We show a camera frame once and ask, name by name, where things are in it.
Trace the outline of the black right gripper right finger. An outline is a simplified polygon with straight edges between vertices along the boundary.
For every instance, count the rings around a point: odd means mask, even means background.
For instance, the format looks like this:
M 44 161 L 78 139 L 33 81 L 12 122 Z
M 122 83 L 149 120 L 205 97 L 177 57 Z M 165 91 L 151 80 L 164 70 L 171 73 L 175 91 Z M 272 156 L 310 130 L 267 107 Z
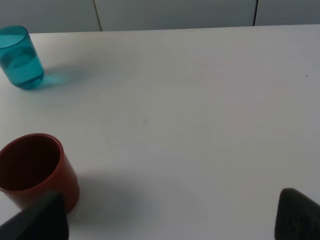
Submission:
M 320 205 L 294 188 L 284 188 L 279 195 L 274 238 L 319 240 Z

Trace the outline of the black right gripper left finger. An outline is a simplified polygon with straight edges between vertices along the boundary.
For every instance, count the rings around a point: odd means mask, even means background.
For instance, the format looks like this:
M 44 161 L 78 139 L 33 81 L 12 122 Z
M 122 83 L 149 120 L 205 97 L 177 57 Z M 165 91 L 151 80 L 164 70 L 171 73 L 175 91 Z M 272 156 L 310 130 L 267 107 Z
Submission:
M 68 240 L 64 196 L 48 192 L 0 226 L 2 240 Z

